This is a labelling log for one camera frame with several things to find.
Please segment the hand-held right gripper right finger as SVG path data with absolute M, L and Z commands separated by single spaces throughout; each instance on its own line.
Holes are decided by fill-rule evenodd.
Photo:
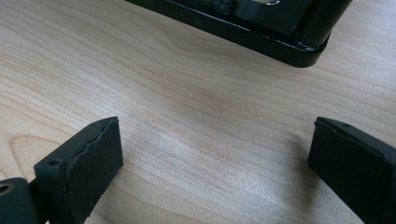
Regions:
M 319 117 L 308 163 L 365 224 L 396 224 L 396 148 Z

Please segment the red and black two-tier rack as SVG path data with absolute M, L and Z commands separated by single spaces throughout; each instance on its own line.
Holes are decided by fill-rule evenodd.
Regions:
M 295 67 L 314 65 L 352 0 L 126 0 Z

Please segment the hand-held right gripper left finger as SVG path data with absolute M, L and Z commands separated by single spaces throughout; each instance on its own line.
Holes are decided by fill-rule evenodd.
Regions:
M 83 224 L 123 165 L 119 120 L 93 122 L 35 166 L 50 224 Z

